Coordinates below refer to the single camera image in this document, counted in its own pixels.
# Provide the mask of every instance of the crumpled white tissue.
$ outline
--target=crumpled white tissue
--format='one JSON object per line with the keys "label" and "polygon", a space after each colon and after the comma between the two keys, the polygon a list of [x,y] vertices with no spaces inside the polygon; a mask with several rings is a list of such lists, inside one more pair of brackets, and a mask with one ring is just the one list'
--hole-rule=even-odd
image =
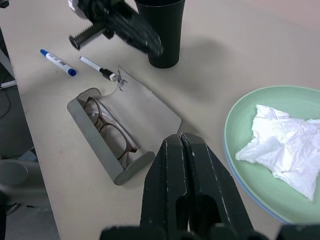
{"label": "crumpled white tissue", "polygon": [[235,158],[264,165],[313,201],[320,170],[320,119],[305,121],[272,107],[255,107],[252,141]]}

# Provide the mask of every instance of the black cable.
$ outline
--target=black cable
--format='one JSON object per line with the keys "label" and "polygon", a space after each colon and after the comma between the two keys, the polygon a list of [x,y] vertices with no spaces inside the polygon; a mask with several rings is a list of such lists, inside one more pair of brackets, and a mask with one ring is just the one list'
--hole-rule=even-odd
{"label": "black cable", "polygon": [[6,110],[6,112],[0,116],[0,120],[3,119],[10,111],[11,109],[11,101],[10,101],[10,98],[8,96],[8,93],[7,93],[7,90],[5,88],[0,88],[0,90],[4,91],[4,94],[6,95],[6,98],[8,99],[8,102],[9,102],[9,106],[8,106],[8,109]]}

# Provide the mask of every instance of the desk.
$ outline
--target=desk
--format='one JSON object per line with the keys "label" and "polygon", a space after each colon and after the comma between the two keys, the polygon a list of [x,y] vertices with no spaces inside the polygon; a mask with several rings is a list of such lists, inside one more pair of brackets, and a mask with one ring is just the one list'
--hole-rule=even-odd
{"label": "desk", "polygon": [[[185,130],[203,137],[225,166],[225,119],[241,96],[270,85],[320,88],[317,30],[251,2],[187,0],[180,61],[170,69],[152,67],[146,55],[118,37],[101,36],[80,52],[75,50],[68,36],[89,22],[73,14],[67,0],[15,0],[0,10],[62,240],[96,240],[106,226],[137,225],[148,171],[146,167],[123,186],[114,185],[67,111],[67,103],[88,88],[104,95],[115,88],[80,62],[80,56],[113,71],[121,65],[182,116],[188,123]],[[41,48],[79,73],[69,77],[40,54]],[[255,229],[273,238],[280,223],[238,189]]]}

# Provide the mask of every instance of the green plate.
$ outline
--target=green plate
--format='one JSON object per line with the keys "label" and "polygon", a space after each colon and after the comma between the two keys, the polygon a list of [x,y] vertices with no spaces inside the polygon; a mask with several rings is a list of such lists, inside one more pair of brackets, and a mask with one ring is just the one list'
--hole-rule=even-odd
{"label": "green plate", "polygon": [[256,104],[289,113],[293,118],[320,119],[320,91],[299,86],[271,86],[243,96],[230,110],[224,127],[225,154],[246,192],[268,213],[287,223],[320,223],[320,177],[311,202],[259,163],[238,161],[236,152],[252,139]]}

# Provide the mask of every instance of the black tumbler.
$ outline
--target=black tumbler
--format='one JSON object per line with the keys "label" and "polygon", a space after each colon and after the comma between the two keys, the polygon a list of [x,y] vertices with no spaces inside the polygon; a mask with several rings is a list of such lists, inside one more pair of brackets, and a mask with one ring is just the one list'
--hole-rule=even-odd
{"label": "black tumbler", "polygon": [[163,53],[148,54],[152,66],[160,69],[177,64],[180,55],[182,16],[185,0],[135,0],[139,15],[159,34]]}

